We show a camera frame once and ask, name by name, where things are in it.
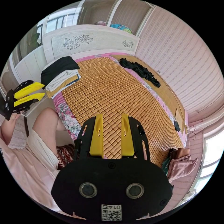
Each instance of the black clothing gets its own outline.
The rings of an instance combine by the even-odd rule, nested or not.
[[[133,62],[127,61],[126,58],[121,58],[120,65],[124,68],[132,69],[140,77],[145,78],[146,80],[152,82],[152,84],[154,86],[156,86],[158,88],[160,87],[160,83],[159,83],[159,81],[157,81],[157,79],[154,78],[154,75],[150,71],[148,71],[147,68],[144,68],[139,63],[137,63],[137,62],[133,63]]]

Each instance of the striped pillow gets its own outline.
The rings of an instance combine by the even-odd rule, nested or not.
[[[75,146],[72,144],[57,147],[58,170],[73,162]]]

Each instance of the camera lens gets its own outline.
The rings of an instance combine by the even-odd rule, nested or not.
[[[85,198],[93,198],[97,194],[97,188],[92,183],[83,183],[79,187],[80,194]]]
[[[144,187],[139,183],[130,184],[126,189],[126,195],[131,199],[140,198],[144,193]]]

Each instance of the white shorts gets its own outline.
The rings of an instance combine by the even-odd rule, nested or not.
[[[59,160],[34,130],[28,136],[25,148],[56,178],[59,173],[59,170],[57,170]]]

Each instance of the floral carving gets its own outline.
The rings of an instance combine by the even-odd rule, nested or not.
[[[134,45],[134,42],[132,40],[129,40],[128,42],[125,40],[122,42],[122,44],[124,45],[124,47],[132,48]]]
[[[72,39],[65,38],[62,44],[63,48],[66,50],[73,50],[80,46],[80,43],[86,42],[89,44],[93,41],[93,38],[89,37],[89,35],[81,35],[81,36],[73,36]]]

